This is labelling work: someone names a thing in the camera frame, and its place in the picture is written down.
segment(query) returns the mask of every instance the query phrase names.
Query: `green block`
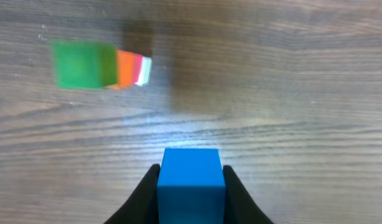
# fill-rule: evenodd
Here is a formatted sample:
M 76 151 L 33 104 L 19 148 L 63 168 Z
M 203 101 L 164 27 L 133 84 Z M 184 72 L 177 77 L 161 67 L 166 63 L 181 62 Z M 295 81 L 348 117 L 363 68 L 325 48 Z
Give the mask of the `green block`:
M 103 88 L 117 84 L 116 49 L 94 41 L 51 43 L 57 85 L 61 88 Z

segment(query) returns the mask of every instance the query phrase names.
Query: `blue cube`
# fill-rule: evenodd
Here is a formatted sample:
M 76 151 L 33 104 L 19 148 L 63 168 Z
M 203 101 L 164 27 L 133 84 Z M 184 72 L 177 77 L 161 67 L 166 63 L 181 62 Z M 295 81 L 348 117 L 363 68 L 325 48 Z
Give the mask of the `blue cube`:
M 158 178 L 160 224 L 223 224 L 225 183 L 217 149 L 166 149 Z

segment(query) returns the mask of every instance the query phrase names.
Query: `stack of colored blocks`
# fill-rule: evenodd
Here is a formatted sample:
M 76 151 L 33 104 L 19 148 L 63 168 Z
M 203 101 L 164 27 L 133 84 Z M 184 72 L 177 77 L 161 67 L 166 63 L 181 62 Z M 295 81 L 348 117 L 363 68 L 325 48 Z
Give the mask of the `stack of colored blocks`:
M 53 65 L 60 88 L 112 88 L 143 86 L 149 81 L 152 60 L 113 45 L 94 41 L 52 42 Z
M 166 149 L 157 183 L 160 224 L 223 224 L 225 182 L 217 149 Z

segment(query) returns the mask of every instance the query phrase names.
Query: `wood grain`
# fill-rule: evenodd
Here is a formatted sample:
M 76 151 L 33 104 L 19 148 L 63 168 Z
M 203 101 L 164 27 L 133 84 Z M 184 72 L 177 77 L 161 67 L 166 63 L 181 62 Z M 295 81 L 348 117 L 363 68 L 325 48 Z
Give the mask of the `wood grain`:
M 53 39 L 151 82 L 59 90 Z M 275 223 L 382 223 L 382 0 L 0 0 L 0 223 L 102 223 L 165 147 L 218 148 Z

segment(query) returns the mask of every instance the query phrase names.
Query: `white speck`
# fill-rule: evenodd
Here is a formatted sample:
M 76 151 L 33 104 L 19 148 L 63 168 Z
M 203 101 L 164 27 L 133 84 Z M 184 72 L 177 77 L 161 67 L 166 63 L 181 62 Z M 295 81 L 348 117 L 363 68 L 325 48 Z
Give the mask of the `white speck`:
M 39 35 L 37 36 L 37 38 L 38 38 L 39 40 L 47 40 L 47 38 L 44 37 L 44 36 L 42 36 L 42 34 L 39 34 Z

